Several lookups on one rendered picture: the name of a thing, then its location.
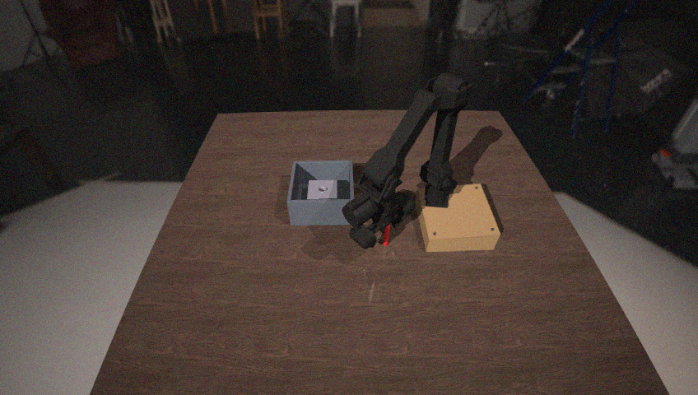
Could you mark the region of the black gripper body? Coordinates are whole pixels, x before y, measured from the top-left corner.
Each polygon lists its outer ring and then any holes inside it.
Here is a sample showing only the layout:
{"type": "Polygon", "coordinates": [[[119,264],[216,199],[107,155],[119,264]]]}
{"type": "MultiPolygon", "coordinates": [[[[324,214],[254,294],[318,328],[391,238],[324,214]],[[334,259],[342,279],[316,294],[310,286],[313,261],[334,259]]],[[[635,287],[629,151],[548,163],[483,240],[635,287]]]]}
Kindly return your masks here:
{"type": "Polygon", "coordinates": [[[373,223],[368,227],[361,225],[358,228],[352,228],[350,230],[350,237],[359,244],[363,249],[368,249],[376,241],[375,233],[379,231],[382,227],[386,228],[394,220],[398,218],[395,213],[399,211],[408,215],[411,211],[415,209],[415,203],[407,195],[402,192],[395,193],[395,204],[387,211],[378,211],[378,213],[371,217],[373,223]]]}

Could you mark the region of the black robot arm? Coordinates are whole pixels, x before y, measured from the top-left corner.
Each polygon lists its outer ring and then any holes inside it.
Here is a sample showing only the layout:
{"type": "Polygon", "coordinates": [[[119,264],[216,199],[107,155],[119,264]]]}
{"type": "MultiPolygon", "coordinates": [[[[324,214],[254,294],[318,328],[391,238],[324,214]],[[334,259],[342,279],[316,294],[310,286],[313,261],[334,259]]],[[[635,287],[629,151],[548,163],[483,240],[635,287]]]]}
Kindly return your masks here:
{"type": "Polygon", "coordinates": [[[431,115],[437,112],[430,159],[421,165],[419,176],[428,183],[425,189],[427,207],[448,207],[449,194],[458,182],[452,179],[449,163],[458,112],[467,106],[471,84],[460,77],[443,72],[427,81],[413,96],[413,103],[383,148],[377,150],[365,165],[357,183],[361,195],[342,208],[348,223],[358,228],[395,204],[396,187],[405,158],[431,115]],[[370,180],[371,186],[366,181],[370,180]]]}

